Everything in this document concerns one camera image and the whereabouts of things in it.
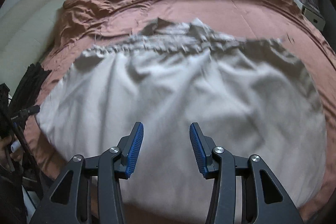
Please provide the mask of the person left hand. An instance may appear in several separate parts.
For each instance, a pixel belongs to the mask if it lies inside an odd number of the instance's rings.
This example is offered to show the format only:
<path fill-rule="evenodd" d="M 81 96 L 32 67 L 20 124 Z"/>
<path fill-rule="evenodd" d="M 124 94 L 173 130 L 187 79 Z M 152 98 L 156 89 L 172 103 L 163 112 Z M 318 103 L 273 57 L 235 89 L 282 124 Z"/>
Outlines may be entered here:
<path fill-rule="evenodd" d="M 22 147 L 18 148 L 15 152 L 10 152 L 10 146 L 13 142 L 11 135 L 1 138 L 1 150 L 0 150 L 0 161 L 1 167 L 5 170 L 12 171 L 14 165 L 13 162 L 22 162 L 23 150 Z"/>

